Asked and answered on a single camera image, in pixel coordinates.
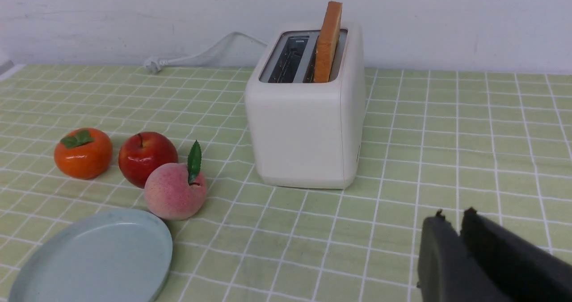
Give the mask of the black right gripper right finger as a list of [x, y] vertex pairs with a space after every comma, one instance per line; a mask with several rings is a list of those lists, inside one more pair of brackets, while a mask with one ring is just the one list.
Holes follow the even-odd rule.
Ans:
[[572, 268], [474, 208], [463, 213], [464, 245], [494, 284], [514, 302], [570, 302]]

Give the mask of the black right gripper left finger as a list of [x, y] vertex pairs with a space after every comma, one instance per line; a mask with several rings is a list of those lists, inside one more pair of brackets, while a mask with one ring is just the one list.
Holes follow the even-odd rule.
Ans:
[[417, 263], [424, 302], [508, 302], [439, 209], [424, 219]]

